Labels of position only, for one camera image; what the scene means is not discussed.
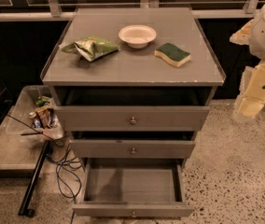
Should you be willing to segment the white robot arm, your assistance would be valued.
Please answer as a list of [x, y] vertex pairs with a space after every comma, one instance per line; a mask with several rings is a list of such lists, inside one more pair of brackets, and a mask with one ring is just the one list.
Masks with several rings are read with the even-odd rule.
[[265, 106], [265, 5], [230, 37], [230, 42], [248, 45], [250, 53], [260, 59], [257, 66], [244, 69], [234, 105], [234, 118], [246, 121], [253, 119]]

